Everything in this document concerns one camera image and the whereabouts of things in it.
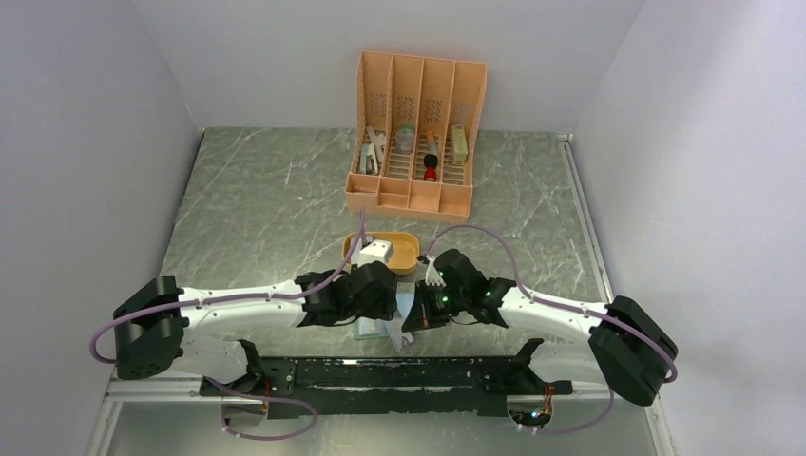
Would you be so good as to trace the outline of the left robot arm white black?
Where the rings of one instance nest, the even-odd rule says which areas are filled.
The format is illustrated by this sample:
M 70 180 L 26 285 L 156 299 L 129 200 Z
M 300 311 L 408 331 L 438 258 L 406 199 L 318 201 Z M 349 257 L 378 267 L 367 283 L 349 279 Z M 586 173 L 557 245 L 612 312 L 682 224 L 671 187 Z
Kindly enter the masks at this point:
M 380 261 L 233 290 L 182 288 L 174 276 L 158 276 L 113 313 L 117 374 L 141 380 L 169 370 L 195 373 L 248 395 L 263 380 L 258 350 L 247 340 L 221 340 L 221 333 L 390 321 L 396 282 Z

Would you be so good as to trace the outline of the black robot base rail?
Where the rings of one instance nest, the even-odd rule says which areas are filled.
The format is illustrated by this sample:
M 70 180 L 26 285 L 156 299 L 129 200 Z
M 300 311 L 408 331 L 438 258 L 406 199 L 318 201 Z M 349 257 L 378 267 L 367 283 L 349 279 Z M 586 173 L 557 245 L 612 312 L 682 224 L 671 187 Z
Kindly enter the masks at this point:
M 508 399 L 569 395 L 569 381 L 545 383 L 521 355 L 482 357 L 263 357 L 262 374 L 249 374 L 233 389 L 277 398 L 271 419 L 321 415 L 474 412 L 505 417 Z

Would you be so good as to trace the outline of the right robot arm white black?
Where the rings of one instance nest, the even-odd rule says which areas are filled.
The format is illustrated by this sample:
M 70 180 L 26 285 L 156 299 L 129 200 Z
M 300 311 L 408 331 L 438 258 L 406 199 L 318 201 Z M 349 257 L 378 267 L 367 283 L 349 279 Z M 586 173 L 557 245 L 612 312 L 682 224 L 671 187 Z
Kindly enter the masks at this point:
M 403 331 L 440 328 L 467 314 L 481 324 L 552 336 L 514 366 L 520 391 L 534 393 L 558 381 L 596 383 L 648 407 L 668 383 L 679 349 L 634 299 L 584 302 L 541 294 L 514 279 L 485 277 L 456 249 L 427 261 Z

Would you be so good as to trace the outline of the mint green card holder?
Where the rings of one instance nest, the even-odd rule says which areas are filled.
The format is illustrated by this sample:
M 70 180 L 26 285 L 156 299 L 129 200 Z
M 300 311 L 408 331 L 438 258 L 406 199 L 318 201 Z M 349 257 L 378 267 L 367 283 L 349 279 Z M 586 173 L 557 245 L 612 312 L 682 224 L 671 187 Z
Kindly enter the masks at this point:
M 365 339 L 388 336 L 399 349 L 408 347 L 413 343 L 414 338 L 410 332 L 404 332 L 402 326 L 413 307 L 413 301 L 413 293 L 397 294 L 397 309 L 393 315 L 393 319 L 385 321 L 380 319 L 360 318 L 354 323 L 355 338 Z

